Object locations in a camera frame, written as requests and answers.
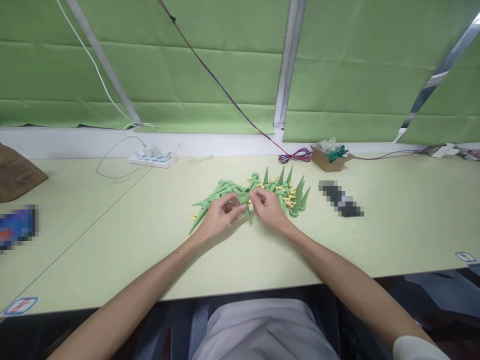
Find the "forearm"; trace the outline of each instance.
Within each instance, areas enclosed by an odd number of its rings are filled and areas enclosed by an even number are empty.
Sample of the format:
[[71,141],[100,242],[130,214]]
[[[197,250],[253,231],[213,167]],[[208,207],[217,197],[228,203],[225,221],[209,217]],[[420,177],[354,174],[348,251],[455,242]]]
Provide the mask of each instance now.
[[194,233],[97,310],[49,359],[110,359],[204,241],[200,233]]
[[402,335],[416,336],[435,344],[388,292],[350,261],[312,240],[292,224],[284,226],[281,232],[340,301],[390,348]]

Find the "white adapter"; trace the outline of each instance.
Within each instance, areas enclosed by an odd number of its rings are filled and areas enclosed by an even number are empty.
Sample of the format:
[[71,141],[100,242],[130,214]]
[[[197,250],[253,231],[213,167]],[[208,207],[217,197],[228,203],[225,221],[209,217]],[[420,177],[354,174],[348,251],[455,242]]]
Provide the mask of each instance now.
[[157,168],[168,169],[175,165],[177,162],[177,154],[168,152],[165,155],[157,155],[155,157],[149,157],[146,155],[135,154],[128,158],[132,164],[153,166]]
[[444,144],[441,147],[437,147],[435,149],[432,149],[430,151],[430,156],[432,158],[440,159],[444,155],[456,155],[459,152],[459,150],[454,149],[454,146],[455,146],[455,144],[453,144],[451,142],[447,142],[446,144]]

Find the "cardboard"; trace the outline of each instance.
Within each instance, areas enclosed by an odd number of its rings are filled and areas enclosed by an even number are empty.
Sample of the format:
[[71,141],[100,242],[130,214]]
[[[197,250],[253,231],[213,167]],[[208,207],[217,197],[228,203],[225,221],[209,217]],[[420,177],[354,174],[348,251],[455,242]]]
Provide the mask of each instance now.
[[21,197],[46,179],[42,170],[0,143],[0,203]]
[[311,160],[326,173],[342,170],[347,161],[355,158],[355,156],[353,156],[352,153],[349,152],[347,157],[338,157],[333,162],[330,162],[329,158],[326,157],[320,150],[316,149],[313,146],[310,147],[313,151],[313,154],[311,155]]

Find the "desk surface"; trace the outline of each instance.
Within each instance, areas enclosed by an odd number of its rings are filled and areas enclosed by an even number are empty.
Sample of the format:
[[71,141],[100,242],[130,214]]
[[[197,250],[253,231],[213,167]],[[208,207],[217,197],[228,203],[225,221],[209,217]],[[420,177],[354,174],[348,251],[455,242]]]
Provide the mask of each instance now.
[[[0,312],[115,204],[149,169],[114,181],[99,176],[99,160],[34,161],[49,178],[19,199],[0,203],[0,214],[38,205],[38,236],[0,254]],[[121,176],[136,168],[125,160],[104,162]]]
[[[305,175],[311,190],[306,211],[292,221],[372,277],[461,268],[465,263],[455,255],[460,251],[480,257],[477,163],[428,156],[352,160],[330,173],[314,163],[293,165],[295,186]],[[258,172],[262,178],[267,166],[271,178],[280,174],[273,156],[197,164],[181,159],[170,169],[151,169],[24,291],[22,296],[40,296],[30,313],[103,305],[188,237],[187,216],[198,210],[191,204],[209,195],[219,179],[246,185],[247,176]],[[338,181],[365,216],[340,217],[318,191],[319,180]],[[320,282],[285,239],[255,216],[252,221],[250,227],[243,215],[225,234],[228,239],[192,263],[163,299]]]

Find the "white wall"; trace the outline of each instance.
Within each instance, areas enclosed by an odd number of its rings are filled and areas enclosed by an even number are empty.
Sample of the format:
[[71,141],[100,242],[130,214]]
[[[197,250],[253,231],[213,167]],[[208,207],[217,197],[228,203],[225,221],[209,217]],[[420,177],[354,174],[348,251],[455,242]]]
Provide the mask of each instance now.
[[[134,133],[159,152],[174,152],[180,143],[178,153],[193,157],[239,156],[239,155],[279,155],[282,153],[262,135],[239,134],[188,134],[188,133]],[[120,130],[95,128],[46,128],[13,127],[0,129],[0,142],[21,153],[28,159],[98,159],[115,143],[125,136]],[[277,130],[271,137],[285,151],[294,153],[308,143],[284,143],[283,131]],[[127,158],[139,148],[136,139],[127,139],[118,145],[108,158]],[[398,150],[418,150],[422,145],[397,144],[394,142],[352,142],[346,143],[353,154],[390,153]],[[471,149],[480,148],[480,143],[470,144]]]

